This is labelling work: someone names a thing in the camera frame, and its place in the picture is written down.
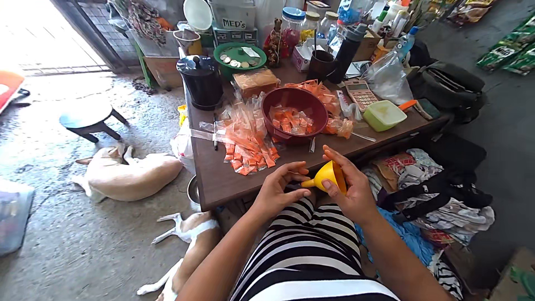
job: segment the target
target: brown and white dog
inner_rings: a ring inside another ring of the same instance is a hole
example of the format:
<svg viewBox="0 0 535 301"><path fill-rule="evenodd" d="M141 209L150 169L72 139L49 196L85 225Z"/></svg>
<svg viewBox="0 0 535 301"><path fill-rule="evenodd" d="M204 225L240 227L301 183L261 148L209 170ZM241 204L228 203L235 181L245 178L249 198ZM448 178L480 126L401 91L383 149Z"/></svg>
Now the brown and white dog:
<svg viewBox="0 0 535 301"><path fill-rule="evenodd" d="M221 240L221 230L210 212L194 213L185 221L182 220L180 213L176 213L162 216L157 221L166 220L174 220L176 226L156 237L152 244L172 234L190 244L184 258L180 259L158 282L146 284L137 290L136 294L144 295L165 285L156 301L174 301L195 269Z"/></svg>
<svg viewBox="0 0 535 301"><path fill-rule="evenodd" d="M84 176L74 176L86 195L96 202L108 197L119 201L136 201L149 197L174 180L182 163L174 156L148 154L145 159L132 158L132 146L124 154L124 146L110 146L98 150L93 156L76 160L87 164Z"/></svg>

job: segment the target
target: black cup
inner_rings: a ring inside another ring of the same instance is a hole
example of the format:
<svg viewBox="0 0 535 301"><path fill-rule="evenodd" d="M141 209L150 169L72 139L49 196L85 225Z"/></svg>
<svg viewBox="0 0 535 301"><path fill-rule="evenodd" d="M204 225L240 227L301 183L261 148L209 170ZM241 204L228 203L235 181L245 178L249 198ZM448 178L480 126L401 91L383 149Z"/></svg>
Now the black cup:
<svg viewBox="0 0 535 301"><path fill-rule="evenodd" d="M323 50L315 50L312 52L307 80L317 79L318 81L323 81L336 69L337 65L338 61L332 54Z"/></svg>

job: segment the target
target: hand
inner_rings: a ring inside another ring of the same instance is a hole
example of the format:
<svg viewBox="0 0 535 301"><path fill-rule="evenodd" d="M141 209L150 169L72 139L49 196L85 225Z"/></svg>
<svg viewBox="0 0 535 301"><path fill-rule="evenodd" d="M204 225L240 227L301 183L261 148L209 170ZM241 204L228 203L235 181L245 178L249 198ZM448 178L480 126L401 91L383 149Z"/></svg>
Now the hand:
<svg viewBox="0 0 535 301"><path fill-rule="evenodd" d="M323 146L326 161L333 160L342 167L342 172L346 183L349 185L346 195L343 195L338 186L330 180L323 180L322 184L331 198L342 209L343 214L353 222L362 224L376 218L379 214L375 205L375 199L371 193L368 177L346 157L327 145Z"/></svg>
<svg viewBox="0 0 535 301"><path fill-rule="evenodd" d="M284 193L284 187L291 180L301 182L310 180L309 177L305 176L308 174L308 169L304 168L305 164L305 161L286 163L267 176L255 202L247 212L267 221L279 214L289 204L309 196L310 191L304 188Z"/></svg>

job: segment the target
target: green plastic container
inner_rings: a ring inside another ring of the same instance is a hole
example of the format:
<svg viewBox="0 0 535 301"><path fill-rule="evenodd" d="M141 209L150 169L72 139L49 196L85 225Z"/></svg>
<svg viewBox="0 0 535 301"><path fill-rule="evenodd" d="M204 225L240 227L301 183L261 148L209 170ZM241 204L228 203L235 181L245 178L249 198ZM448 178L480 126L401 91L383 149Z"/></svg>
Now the green plastic container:
<svg viewBox="0 0 535 301"><path fill-rule="evenodd" d="M250 47L256 53L258 53L258 55L260 55L260 59L256 58L256 61L258 63L256 66L250 66L248 68L242 68L242 67L237 68L237 67L232 67L229 64L225 64L223 61L221 61L220 56L223 54L226 54L231 59L235 59L238 62L247 62L251 60L252 58L248 56L246 53L244 54L238 53L238 50L241 47ZM238 43L238 42L224 43L224 44L219 45L213 51L213 56L215 57L216 61L220 65L219 69L221 70L221 74L223 74L223 76L227 80L233 80L232 75L235 73L242 73L242 72L246 72L249 70L258 69L262 67L266 63L266 60L267 60L266 54L264 53L262 49L256 46L253 46L251 44L248 44L248 43Z"/></svg>
<svg viewBox="0 0 535 301"><path fill-rule="evenodd" d="M383 132L405 120L407 115L390 100L381 100L369 105L362 117L376 132Z"/></svg>

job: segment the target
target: wooden stool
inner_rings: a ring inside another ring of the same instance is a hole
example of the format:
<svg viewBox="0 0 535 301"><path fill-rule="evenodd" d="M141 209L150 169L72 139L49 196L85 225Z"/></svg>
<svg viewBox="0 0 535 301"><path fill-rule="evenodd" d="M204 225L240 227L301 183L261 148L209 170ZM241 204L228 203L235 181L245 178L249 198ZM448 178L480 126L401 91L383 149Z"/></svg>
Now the wooden stool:
<svg viewBox="0 0 535 301"><path fill-rule="evenodd" d="M90 133L97 132L106 132L115 140L120 140L121 136L104 123L112 115L128 126L128 121L109 103L94 101L85 104L77 103L76 107L70 108L60 116L59 123L93 143L97 143L98 139Z"/></svg>

